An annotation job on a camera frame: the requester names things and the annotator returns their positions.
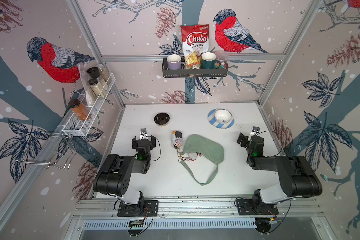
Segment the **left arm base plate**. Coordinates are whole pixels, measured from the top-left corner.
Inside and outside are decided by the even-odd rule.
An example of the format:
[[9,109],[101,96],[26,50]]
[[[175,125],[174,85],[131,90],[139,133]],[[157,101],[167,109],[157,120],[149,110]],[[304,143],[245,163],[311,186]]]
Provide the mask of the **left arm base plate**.
[[151,200],[137,204],[126,205],[123,202],[116,208],[118,217],[156,217],[158,215],[159,201]]

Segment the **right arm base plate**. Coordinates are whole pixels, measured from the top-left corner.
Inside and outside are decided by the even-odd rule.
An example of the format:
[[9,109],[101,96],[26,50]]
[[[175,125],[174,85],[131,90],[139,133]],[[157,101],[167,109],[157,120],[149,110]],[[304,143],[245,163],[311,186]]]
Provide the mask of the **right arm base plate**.
[[264,204],[262,202],[260,202],[259,204],[255,204],[252,199],[236,198],[234,204],[237,207],[240,216],[251,216],[251,215],[277,216],[279,214],[276,205]]

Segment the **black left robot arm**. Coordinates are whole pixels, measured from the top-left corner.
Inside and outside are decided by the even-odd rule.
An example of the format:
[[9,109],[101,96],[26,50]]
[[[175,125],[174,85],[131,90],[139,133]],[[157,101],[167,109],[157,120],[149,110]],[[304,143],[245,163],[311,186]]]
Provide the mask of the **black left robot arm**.
[[117,198],[127,207],[143,208],[144,195],[130,186],[132,174],[146,174],[151,166],[151,150],[157,145],[154,136],[132,139],[133,156],[109,154],[93,181],[93,191]]

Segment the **green corduroy shoulder bag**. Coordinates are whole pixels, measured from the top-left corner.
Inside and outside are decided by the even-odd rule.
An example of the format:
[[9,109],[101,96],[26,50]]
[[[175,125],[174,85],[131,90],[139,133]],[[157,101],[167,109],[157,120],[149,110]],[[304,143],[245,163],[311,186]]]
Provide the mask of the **green corduroy shoulder bag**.
[[[189,153],[200,153],[202,156],[207,158],[210,162],[216,165],[215,170],[212,172],[212,174],[209,176],[208,180],[205,183],[201,183],[198,180],[196,180],[194,173],[190,169],[190,167],[186,164],[186,160],[183,158],[184,154]],[[191,177],[200,185],[205,186],[210,184],[214,178],[216,177],[219,169],[219,164],[221,164],[224,161],[224,148],[212,141],[209,140],[203,136],[200,135],[190,135],[183,148],[183,152],[179,152],[179,163],[189,172]]]

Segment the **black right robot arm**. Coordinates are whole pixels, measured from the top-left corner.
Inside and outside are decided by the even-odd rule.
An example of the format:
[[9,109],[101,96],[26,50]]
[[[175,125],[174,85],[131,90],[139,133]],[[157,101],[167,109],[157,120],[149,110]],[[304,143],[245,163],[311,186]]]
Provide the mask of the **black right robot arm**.
[[239,134],[237,143],[247,150],[247,164],[258,171],[278,173],[279,181],[272,186],[256,190],[253,204],[271,206],[295,197],[319,196],[323,187],[304,156],[264,156],[264,138]]

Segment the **plush keychain decoration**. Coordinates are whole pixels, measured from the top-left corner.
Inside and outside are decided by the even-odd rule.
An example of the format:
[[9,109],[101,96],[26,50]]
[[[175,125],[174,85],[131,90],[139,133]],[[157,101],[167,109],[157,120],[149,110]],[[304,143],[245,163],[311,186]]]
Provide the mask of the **plush keychain decoration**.
[[177,150],[177,156],[179,158],[179,162],[183,161],[195,161],[198,157],[201,157],[201,153],[183,153],[183,134],[179,131],[172,132],[172,146]]

